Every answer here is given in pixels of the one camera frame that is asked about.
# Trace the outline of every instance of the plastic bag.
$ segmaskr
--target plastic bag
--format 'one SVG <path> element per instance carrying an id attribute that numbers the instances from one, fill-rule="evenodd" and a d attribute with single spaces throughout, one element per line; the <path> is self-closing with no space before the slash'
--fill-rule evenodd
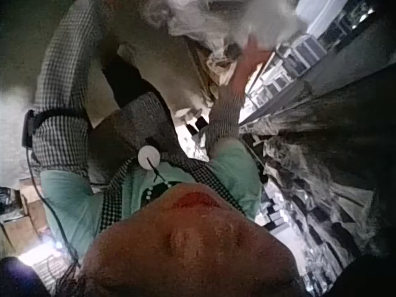
<path id="1" fill-rule="evenodd" d="M 253 0 L 233 28 L 233 39 L 242 48 L 253 34 L 259 46 L 272 50 L 304 33 L 307 25 L 296 15 L 288 0 Z"/>
<path id="2" fill-rule="evenodd" d="M 237 42 L 243 47 L 253 33 L 271 49 L 306 29 L 289 0 L 148 0 L 142 17 L 170 35 L 187 35 L 221 57 Z"/>

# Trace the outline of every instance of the mouth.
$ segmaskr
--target mouth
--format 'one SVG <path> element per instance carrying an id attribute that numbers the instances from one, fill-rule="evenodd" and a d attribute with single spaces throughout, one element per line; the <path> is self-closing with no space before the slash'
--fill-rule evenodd
<path id="1" fill-rule="evenodd" d="M 220 205 L 216 202 L 215 199 L 213 199 L 206 193 L 192 192 L 182 196 L 182 198 L 180 198 L 175 204 L 173 204 L 172 209 L 188 209 L 192 207 L 220 208 Z"/>

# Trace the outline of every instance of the mint green shirt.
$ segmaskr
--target mint green shirt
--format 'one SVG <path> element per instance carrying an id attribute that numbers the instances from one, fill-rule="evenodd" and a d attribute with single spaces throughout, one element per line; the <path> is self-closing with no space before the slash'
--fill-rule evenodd
<path id="1" fill-rule="evenodd" d="M 222 139 L 208 163 L 209 168 L 238 201 L 246 216 L 254 220 L 261 197 L 261 183 L 257 166 L 244 145 L 236 139 Z M 194 178 L 167 162 L 158 166 L 167 181 L 195 183 Z M 135 168 L 123 183 L 122 219 L 140 209 L 143 192 L 162 183 L 154 182 L 154 172 Z M 69 242 L 82 257 L 98 235 L 103 194 L 92 192 L 89 181 L 66 171 L 48 170 L 41 173 L 44 195 L 62 223 Z M 49 226 L 55 237 L 61 240 L 59 228 L 51 212 L 46 208 Z"/>

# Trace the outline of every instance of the black cable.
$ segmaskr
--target black cable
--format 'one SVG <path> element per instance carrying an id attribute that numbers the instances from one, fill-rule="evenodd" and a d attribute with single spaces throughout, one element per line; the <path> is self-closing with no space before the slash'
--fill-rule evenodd
<path id="1" fill-rule="evenodd" d="M 80 268 L 81 265 L 79 263 L 78 253 L 77 253 L 76 249 L 67 240 L 66 234 L 65 234 L 65 232 L 63 230 L 63 227 L 62 227 L 62 224 L 61 224 L 61 221 L 59 220 L 59 218 L 56 215 L 56 212 L 53 210 L 52 206 L 50 206 L 50 204 L 46 201 L 46 199 L 44 199 L 44 197 L 40 194 L 40 192 L 39 192 L 39 190 L 37 188 L 35 178 L 33 177 L 32 166 L 31 166 L 30 160 L 29 160 L 29 150 L 28 150 L 28 148 L 26 148 L 26 160 L 27 160 L 27 166 L 29 168 L 30 179 L 32 180 L 33 187 L 35 188 L 36 193 L 37 193 L 38 197 L 40 198 L 40 200 L 45 204 L 45 206 L 47 206 L 47 208 L 52 213 L 52 216 L 55 218 L 55 221 L 58 224 L 58 228 L 59 228 L 59 230 L 61 232 L 61 236 L 62 236 L 62 240 L 64 242 L 64 245 L 65 245 L 70 257 L 72 258 L 73 262 L 77 265 L 78 268 Z"/>

